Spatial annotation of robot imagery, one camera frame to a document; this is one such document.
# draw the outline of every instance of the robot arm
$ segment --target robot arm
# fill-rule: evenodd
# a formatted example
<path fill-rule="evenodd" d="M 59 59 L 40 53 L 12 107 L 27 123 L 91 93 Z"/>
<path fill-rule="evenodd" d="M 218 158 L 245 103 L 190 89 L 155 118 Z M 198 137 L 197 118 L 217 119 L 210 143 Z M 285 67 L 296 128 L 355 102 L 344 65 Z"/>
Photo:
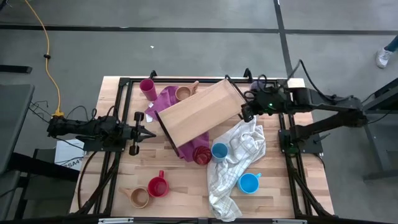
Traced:
<path fill-rule="evenodd" d="M 336 115 L 307 126 L 292 126 L 290 128 L 292 141 L 306 139 L 313 134 L 340 126 L 360 127 L 367 123 L 360 100 L 352 96 L 341 98 L 321 95 L 309 88 L 276 88 L 273 86 L 252 90 L 250 93 L 253 95 L 252 100 L 241 105 L 245 122 L 249 122 L 257 114 L 264 113 L 268 115 L 295 114 L 313 110 L 337 112 Z"/>
<path fill-rule="evenodd" d="M 76 138 L 85 143 L 85 151 L 111 151 L 121 152 L 127 140 L 133 140 L 129 154 L 135 156 L 139 153 L 137 142 L 156 135 L 141 126 L 144 113 L 136 112 L 134 120 L 136 126 L 121 123 L 115 116 L 103 116 L 89 121 L 66 119 L 63 116 L 53 116 L 47 128 L 49 137 L 56 138 L 66 134 L 79 134 Z"/>

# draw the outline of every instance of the person's foot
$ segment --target person's foot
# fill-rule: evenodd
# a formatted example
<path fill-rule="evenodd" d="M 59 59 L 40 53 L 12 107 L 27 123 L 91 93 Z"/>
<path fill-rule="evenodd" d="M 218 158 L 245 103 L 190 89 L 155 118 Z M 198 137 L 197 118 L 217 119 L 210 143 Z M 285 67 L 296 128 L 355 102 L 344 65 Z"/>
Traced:
<path fill-rule="evenodd" d="M 390 56 L 392 55 L 393 52 L 390 52 L 388 50 L 384 50 L 384 48 L 380 49 L 377 51 L 376 54 L 376 65 L 379 68 L 386 68 L 388 60 L 390 59 Z"/>

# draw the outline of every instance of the checkered dish towel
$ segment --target checkered dish towel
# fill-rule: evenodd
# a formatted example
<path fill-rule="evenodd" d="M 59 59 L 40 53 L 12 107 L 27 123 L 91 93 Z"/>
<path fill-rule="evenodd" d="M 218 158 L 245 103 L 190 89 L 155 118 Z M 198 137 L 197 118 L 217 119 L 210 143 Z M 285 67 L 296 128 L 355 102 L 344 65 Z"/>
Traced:
<path fill-rule="evenodd" d="M 224 222 L 242 216 L 229 195 L 246 168 L 266 154 L 266 139 L 262 126 L 256 126 L 256 120 L 256 116 L 248 123 L 242 120 L 213 141 L 213 145 L 221 142 L 229 149 L 223 162 L 210 161 L 207 166 L 210 210 Z"/>

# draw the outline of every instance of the beige mug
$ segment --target beige mug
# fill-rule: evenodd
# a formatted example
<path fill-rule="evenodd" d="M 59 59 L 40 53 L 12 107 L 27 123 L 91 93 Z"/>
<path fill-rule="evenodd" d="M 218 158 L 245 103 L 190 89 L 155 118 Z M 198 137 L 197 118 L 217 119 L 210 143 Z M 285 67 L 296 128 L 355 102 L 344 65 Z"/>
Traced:
<path fill-rule="evenodd" d="M 189 86 L 181 86 L 177 89 L 175 92 L 175 97 L 178 99 L 178 101 L 182 101 L 187 99 L 188 97 L 192 96 L 196 89 L 198 88 L 199 81 L 195 81 L 193 84 Z"/>
<path fill-rule="evenodd" d="M 145 187 L 137 187 L 135 189 L 119 187 L 119 192 L 124 193 L 129 198 L 134 208 L 144 208 L 148 205 L 149 194 Z"/>

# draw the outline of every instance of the wooden table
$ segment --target wooden table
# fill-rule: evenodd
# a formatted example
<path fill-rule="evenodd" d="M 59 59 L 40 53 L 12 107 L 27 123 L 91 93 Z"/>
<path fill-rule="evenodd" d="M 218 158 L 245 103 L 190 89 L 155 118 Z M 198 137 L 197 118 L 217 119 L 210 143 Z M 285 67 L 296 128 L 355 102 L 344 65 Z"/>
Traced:
<path fill-rule="evenodd" d="M 120 77 L 104 77 L 96 108 L 98 115 L 105 115 L 108 109 L 114 105 L 116 91 Z M 176 83 L 156 83 L 157 93 L 169 85 Z M 197 91 L 201 91 L 211 84 L 200 84 Z M 289 80 L 289 87 L 304 86 L 301 78 Z M 249 88 L 247 84 L 239 84 L 242 91 Z M 126 93 L 123 93 L 121 106 L 123 108 Z M 138 83 L 132 90 L 129 116 L 130 125 L 135 122 L 134 112 L 144 111 L 148 101 L 141 93 Z M 240 121 L 238 116 L 209 130 L 210 141 L 227 132 Z M 312 123 L 311 113 L 295 115 L 296 124 Z M 287 116 L 285 123 L 289 126 Z M 293 218 L 293 206 L 290 196 L 289 179 L 285 157 L 279 149 L 277 132 L 280 129 L 278 116 L 263 115 L 257 120 L 257 125 L 264 127 L 266 137 L 266 155 L 251 164 L 246 172 L 261 173 L 260 189 L 252 195 L 241 193 L 236 187 L 232 190 L 231 198 L 238 204 L 243 213 L 242 218 Z M 208 190 L 206 178 L 206 166 L 199 166 L 194 162 L 185 162 L 179 159 L 166 140 L 158 122 L 142 122 L 149 131 L 156 133 L 156 138 L 146 139 L 140 145 L 140 153 L 130 156 L 128 151 L 122 153 L 119 165 L 118 180 L 114 194 L 112 217 L 213 217 L 208 203 Z M 103 163 L 103 152 L 97 153 L 88 164 L 81 185 L 81 200 L 84 203 L 92 194 L 100 179 Z M 333 213 L 331 198 L 326 181 L 326 175 L 319 158 L 311 154 L 303 155 L 303 165 L 307 178 L 308 188 L 316 196 L 318 201 L 330 213 Z M 151 178 L 158 175 L 159 170 L 165 171 L 165 178 L 170 184 L 170 192 L 164 198 L 152 198 L 148 206 L 143 209 L 133 208 L 127 197 L 118 192 L 118 187 L 134 188 L 146 186 Z M 108 187 L 104 190 L 102 207 L 106 204 Z M 298 190 L 300 208 L 304 211 L 301 191 Z M 73 198 L 71 212 L 77 210 L 77 196 Z"/>

